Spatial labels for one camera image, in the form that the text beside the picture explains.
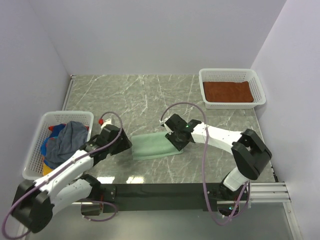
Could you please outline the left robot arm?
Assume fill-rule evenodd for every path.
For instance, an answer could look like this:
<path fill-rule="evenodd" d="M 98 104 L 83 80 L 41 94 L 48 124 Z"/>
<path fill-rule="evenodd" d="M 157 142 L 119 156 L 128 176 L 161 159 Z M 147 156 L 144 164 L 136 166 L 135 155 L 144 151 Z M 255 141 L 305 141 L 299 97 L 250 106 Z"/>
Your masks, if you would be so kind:
<path fill-rule="evenodd" d="M 125 131 L 107 124 L 51 173 L 19 184 L 10 215 L 32 233 L 43 230 L 59 211 L 79 200 L 100 201 L 101 182 L 85 172 L 108 155 L 131 148 Z"/>

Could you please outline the mint green towel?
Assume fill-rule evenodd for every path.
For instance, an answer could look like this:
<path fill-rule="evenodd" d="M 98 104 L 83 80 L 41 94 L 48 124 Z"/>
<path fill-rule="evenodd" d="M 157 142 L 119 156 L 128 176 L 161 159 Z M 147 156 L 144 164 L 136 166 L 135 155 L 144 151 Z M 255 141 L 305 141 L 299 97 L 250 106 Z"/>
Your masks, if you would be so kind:
<path fill-rule="evenodd" d="M 131 138 L 132 159 L 135 161 L 151 160 L 182 154 L 166 138 L 166 132 L 134 135 Z"/>

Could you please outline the rust brown towel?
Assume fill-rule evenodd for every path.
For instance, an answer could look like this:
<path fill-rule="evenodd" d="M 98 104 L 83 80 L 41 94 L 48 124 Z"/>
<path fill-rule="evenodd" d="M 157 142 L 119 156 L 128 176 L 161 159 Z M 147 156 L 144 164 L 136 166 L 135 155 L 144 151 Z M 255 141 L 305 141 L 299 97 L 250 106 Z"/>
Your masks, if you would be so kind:
<path fill-rule="evenodd" d="M 254 98 L 247 81 L 203 83 L 205 99 L 210 103 L 252 103 Z"/>

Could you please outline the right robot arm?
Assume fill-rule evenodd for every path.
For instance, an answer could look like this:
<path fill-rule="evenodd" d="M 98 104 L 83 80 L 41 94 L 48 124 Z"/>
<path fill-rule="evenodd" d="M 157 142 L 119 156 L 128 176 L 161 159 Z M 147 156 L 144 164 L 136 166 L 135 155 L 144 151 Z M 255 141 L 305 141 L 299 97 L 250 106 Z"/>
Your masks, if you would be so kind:
<path fill-rule="evenodd" d="M 238 190 L 249 180 L 257 180 L 272 153 L 252 129 L 245 131 L 230 131 L 205 124 L 200 120 L 183 120 L 178 114 L 173 114 L 164 120 L 167 140 L 181 151 L 188 143 L 207 144 L 230 153 L 236 167 L 230 171 L 219 184 L 216 194 L 224 200 L 231 200 Z"/>

